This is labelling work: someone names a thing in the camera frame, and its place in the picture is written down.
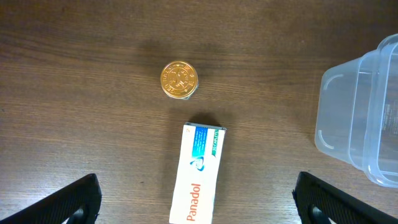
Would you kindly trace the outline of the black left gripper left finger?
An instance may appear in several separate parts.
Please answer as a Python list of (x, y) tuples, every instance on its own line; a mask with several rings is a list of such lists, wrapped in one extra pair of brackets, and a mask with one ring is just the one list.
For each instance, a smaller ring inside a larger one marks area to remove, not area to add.
[(94, 223), (101, 199), (96, 174), (88, 174), (1, 223)]

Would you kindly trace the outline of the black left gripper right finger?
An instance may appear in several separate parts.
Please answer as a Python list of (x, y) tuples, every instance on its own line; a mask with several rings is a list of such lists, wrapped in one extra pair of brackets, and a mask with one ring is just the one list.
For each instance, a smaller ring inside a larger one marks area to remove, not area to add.
[(397, 224), (397, 219), (308, 172), (300, 172), (292, 192), (302, 223)]

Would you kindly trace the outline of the white Panadol box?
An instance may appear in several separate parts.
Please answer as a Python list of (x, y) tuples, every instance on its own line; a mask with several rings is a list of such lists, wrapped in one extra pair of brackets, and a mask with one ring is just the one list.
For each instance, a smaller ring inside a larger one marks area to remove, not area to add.
[(226, 128), (185, 123), (169, 222), (211, 224)]

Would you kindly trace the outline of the gold-lidded balm jar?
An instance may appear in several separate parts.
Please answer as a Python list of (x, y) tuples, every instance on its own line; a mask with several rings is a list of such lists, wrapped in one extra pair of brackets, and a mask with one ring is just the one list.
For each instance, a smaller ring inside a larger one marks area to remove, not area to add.
[(198, 88), (199, 79), (197, 71), (191, 64), (176, 60), (162, 69), (160, 83), (167, 96), (188, 100)]

